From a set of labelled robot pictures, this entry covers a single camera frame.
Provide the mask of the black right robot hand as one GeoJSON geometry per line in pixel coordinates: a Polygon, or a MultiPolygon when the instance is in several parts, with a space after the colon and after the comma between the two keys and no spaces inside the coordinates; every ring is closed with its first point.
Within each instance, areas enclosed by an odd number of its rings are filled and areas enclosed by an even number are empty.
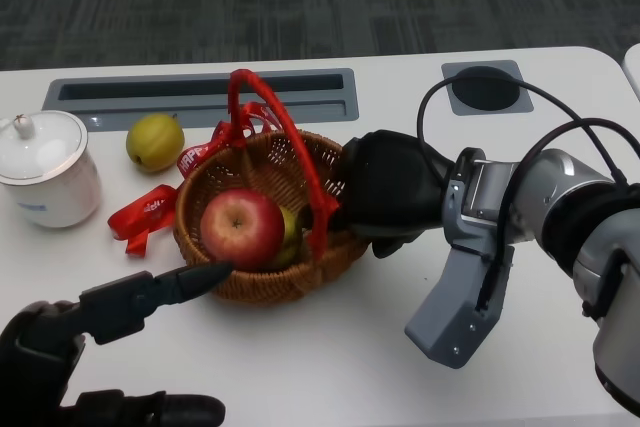
{"type": "Polygon", "coordinates": [[[442,226],[442,199],[454,162],[408,134],[370,132],[347,142],[332,179],[344,184],[331,231],[348,230],[386,258],[442,226]]]}

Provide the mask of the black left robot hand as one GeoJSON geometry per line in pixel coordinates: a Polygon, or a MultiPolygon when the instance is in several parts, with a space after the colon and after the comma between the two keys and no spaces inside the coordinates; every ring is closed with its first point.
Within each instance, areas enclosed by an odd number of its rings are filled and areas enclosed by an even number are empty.
{"type": "Polygon", "coordinates": [[[141,331],[159,307],[198,298],[232,273],[229,262],[204,263],[159,276],[147,271],[84,291],[77,302],[33,303],[1,333],[4,426],[219,426],[224,404],[211,396],[159,391],[85,392],[61,402],[91,336],[104,345],[141,331]]]}

